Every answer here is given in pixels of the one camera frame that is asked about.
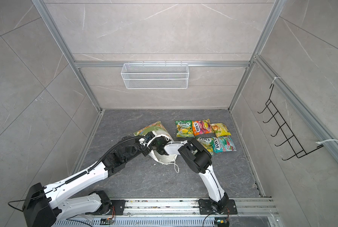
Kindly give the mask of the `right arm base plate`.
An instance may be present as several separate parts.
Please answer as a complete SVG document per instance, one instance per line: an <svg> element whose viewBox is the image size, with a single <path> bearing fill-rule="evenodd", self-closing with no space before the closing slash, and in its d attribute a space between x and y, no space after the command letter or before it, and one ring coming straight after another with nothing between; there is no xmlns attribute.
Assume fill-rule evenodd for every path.
<svg viewBox="0 0 338 227"><path fill-rule="evenodd" d="M234 200L223 198L219 203L216 203L210 199L198 200L199 210L201 215L208 215L213 212L216 214L229 214L237 215L237 206Z"/></svg>

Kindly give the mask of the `small green snack packet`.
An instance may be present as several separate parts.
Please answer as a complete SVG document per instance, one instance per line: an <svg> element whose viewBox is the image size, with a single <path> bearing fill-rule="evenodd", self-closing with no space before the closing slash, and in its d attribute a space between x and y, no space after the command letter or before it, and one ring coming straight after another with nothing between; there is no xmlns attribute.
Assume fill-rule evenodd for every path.
<svg viewBox="0 0 338 227"><path fill-rule="evenodd" d="M175 121L176 124L176 136L180 138L193 137L193 126L190 120Z"/></svg>

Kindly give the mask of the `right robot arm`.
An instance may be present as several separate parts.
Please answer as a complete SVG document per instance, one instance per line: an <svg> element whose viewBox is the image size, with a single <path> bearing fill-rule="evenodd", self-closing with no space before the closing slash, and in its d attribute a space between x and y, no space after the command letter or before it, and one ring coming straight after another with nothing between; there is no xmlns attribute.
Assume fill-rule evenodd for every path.
<svg viewBox="0 0 338 227"><path fill-rule="evenodd" d="M189 168L197 173L207 188L211 207L222 213L229 201L228 195L221 187L214 173L211 154L195 138L186 141L171 141L163 136L155 138L151 147L160 155L180 155Z"/></svg>

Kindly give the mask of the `yellow green snack packet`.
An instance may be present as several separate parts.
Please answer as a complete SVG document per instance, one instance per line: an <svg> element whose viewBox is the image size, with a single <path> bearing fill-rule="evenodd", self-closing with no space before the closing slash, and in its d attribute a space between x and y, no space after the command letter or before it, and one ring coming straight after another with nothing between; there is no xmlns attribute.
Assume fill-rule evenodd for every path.
<svg viewBox="0 0 338 227"><path fill-rule="evenodd" d="M199 141L200 144L202 144L208 152L213 155L213 138L212 137L196 137L196 139Z"/></svg>

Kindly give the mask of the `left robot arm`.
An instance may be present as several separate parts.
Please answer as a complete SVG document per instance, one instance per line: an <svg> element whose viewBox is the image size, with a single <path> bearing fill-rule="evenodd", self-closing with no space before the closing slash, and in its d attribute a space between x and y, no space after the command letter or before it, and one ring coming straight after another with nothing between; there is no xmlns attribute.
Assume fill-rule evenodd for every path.
<svg viewBox="0 0 338 227"><path fill-rule="evenodd" d="M149 154L150 140L148 136L125 137L88 168L46 186L41 183L31 186L22 206L27 226L52 226L63 214L59 205L93 183L119 172L138 155Z"/></svg>

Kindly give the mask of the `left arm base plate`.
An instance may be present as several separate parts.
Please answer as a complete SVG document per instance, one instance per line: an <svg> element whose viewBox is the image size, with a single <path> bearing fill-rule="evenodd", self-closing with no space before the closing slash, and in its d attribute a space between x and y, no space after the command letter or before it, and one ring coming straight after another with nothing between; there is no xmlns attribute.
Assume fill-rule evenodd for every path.
<svg viewBox="0 0 338 227"><path fill-rule="evenodd" d="M110 200L104 202L97 211L87 212L86 215L123 215L126 200Z"/></svg>

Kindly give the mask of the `orange snack packet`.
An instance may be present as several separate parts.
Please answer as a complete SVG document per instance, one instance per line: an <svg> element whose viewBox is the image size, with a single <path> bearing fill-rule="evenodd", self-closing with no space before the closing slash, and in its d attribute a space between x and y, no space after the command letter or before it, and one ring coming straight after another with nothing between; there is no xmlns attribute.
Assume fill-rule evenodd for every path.
<svg viewBox="0 0 338 227"><path fill-rule="evenodd" d="M212 133L210 119L192 121L192 128L194 136Z"/></svg>

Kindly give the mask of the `floral paper bag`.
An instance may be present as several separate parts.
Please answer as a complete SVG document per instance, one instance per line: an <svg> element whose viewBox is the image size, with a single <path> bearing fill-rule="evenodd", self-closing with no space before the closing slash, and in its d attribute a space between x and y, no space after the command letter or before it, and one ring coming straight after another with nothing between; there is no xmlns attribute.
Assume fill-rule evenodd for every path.
<svg viewBox="0 0 338 227"><path fill-rule="evenodd" d="M155 138L149 144L149 156L163 165L173 164L175 172L179 173L179 167L176 164L177 154L168 154L164 149L168 143L173 142L173 139L161 121L157 121L135 132L134 136L146 136L150 132L154 134Z"/></svg>

